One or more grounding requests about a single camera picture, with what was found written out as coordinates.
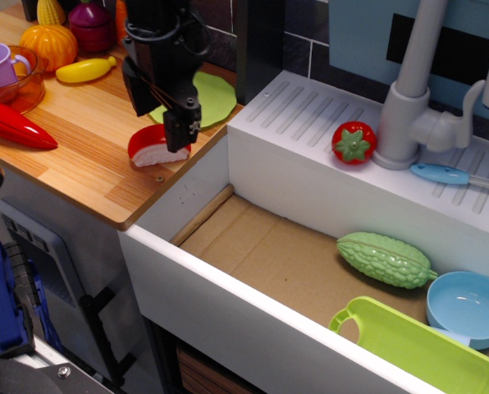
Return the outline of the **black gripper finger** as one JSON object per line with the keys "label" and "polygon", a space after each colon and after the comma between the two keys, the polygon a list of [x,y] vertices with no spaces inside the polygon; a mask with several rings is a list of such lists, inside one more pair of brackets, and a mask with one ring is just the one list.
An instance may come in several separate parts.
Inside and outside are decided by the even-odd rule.
{"label": "black gripper finger", "polygon": [[176,105],[166,107],[162,116],[167,149],[170,152],[177,153],[180,149],[196,142],[202,120],[199,103],[186,108]]}
{"label": "black gripper finger", "polygon": [[166,103],[156,93],[156,85],[151,74],[129,67],[123,67],[122,74],[131,105],[138,117],[158,107],[166,106]]}

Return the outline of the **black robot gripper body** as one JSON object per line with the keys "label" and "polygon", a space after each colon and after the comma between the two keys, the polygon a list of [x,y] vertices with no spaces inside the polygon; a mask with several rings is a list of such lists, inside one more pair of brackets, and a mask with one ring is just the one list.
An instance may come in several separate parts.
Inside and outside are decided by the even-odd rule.
{"label": "black robot gripper body", "polygon": [[199,102],[193,78],[211,46],[211,36],[190,1],[127,1],[123,67],[154,78],[165,107]]}

